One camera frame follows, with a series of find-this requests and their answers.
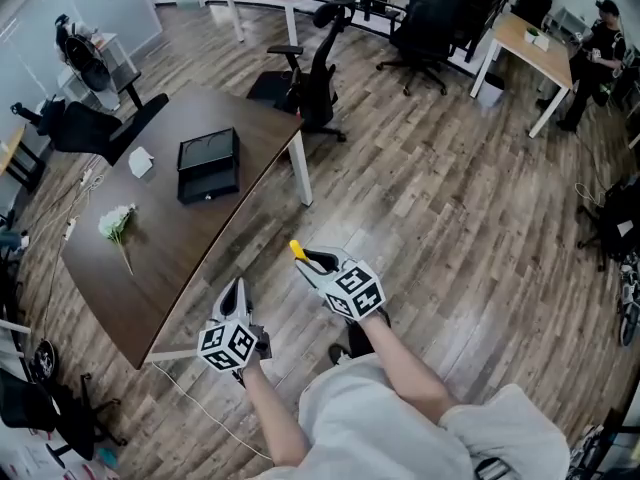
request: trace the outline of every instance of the white flower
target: white flower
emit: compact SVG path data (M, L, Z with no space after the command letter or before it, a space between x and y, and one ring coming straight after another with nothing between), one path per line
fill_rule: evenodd
M122 233L129 216L135 209L135 204L130 204L129 206L121 205L114 208L106 215L100 217L98 231L100 231L102 236L109 240L117 240L120 233Z

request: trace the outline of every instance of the flower stem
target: flower stem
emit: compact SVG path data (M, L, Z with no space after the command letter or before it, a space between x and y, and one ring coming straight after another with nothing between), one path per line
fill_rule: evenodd
M129 263L129 260L127 259L127 253L124 250L124 247L122 246L122 242L118 239L116 241L116 243L118 244L118 247L120 248L120 252L122 253L122 257L124 258L124 262L127 264L127 267L129 268L129 272L131 273L131 275L133 275L133 270L131 269L131 264Z

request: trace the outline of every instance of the black shirt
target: black shirt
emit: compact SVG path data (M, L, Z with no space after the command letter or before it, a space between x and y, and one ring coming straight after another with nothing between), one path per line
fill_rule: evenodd
M622 37L622 31L611 30L603 21L597 21L591 31L593 32L593 37L584 44L585 49L593 50L597 48L605 60L622 60L624 58L627 45L624 42L624 37Z

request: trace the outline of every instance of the black shoe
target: black shoe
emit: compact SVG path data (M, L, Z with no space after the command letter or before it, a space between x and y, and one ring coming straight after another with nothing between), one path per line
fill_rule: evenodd
M336 366L338 362L345 356L351 359L351 354L345 347L338 343L329 345L329 359L331 359L333 366Z
M577 130L576 125L573 123L570 123L566 119L562 119L561 121L558 121L557 125L562 131L565 131L565 132L575 133Z
M551 100L544 100L542 98L536 100L536 107L540 110L547 110L547 107L551 105Z

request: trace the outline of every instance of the white paper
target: white paper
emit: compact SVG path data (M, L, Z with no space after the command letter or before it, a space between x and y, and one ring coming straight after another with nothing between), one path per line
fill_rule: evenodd
M143 147L139 147L129 155L129 169L136 178L142 178L153 167L153 157Z
M632 229L633 222L631 222L630 220L623 222L622 224L618 224L618 231L620 232L620 236L626 235Z
M549 38L547 36L539 35L533 40L533 44L546 52L549 49Z

